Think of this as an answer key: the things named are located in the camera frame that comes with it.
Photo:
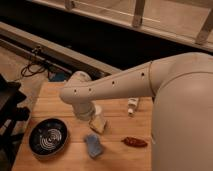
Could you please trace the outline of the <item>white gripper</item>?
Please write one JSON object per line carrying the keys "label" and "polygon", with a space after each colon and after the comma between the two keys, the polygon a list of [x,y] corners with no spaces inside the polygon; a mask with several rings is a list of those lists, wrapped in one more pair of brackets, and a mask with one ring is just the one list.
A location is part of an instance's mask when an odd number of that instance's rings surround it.
{"label": "white gripper", "polygon": [[92,118],[89,122],[89,126],[92,130],[99,134],[104,132],[107,121],[102,114],[94,115],[95,105],[92,102],[76,103],[73,104],[72,107],[73,113],[78,119],[89,121]]}

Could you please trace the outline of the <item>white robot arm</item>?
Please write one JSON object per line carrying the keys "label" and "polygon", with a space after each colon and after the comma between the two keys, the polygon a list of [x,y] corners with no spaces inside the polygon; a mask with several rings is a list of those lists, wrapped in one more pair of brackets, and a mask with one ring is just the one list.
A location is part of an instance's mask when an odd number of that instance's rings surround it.
{"label": "white robot arm", "polygon": [[81,120],[93,102],[150,96],[152,171],[213,171],[213,56],[190,52],[90,81],[77,72],[60,91]]}

